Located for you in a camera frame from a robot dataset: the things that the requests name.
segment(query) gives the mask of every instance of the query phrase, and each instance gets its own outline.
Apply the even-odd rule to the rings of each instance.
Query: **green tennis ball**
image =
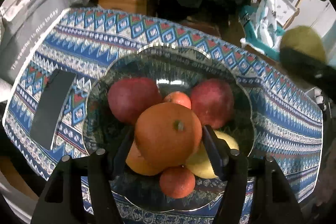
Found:
[[[290,47],[316,60],[326,63],[326,54],[320,36],[308,26],[298,26],[285,32],[281,39],[280,51]]]

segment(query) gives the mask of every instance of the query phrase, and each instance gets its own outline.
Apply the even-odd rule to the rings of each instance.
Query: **blue patterned fabric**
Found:
[[[48,179],[65,154],[88,155],[82,138],[85,102],[91,85],[117,58],[153,42],[193,46],[223,62],[252,102],[255,142],[251,156],[275,157],[298,201],[312,193],[320,164],[323,121],[318,106],[290,80],[257,56],[197,30],[166,20],[101,9],[71,9],[38,47],[16,86],[3,119],[5,131],[36,173]],[[34,113],[54,69],[75,72],[76,83],[58,125],[52,150],[29,137]],[[241,223],[247,223],[253,197],[250,178]],[[87,179],[85,210],[92,213]],[[193,212],[153,213],[115,195],[125,223],[211,223],[221,197]]]

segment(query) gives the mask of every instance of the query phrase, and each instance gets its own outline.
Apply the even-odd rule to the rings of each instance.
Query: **tangerine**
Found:
[[[175,91],[170,94],[168,94],[164,99],[164,102],[171,102],[179,105],[183,105],[189,109],[191,109],[191,101],[187,94]]]
[[[159,184],[165,195],[171,198],[184,198],[194,190],[195,176],[182,166],[170,167],[162,172]]]
[[[191,109],[175,103],[161,103],[140,115],[134,138],[149,164],[167,168],[182,165],[197,151],[202,126]]]

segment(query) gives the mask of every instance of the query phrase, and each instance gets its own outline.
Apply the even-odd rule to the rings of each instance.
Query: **gray bag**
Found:
[[[65,8],[87,5],[89,0],[31,0],[15,15],[4,20],[0,44],[0,78],[13,85],[30,50]]]

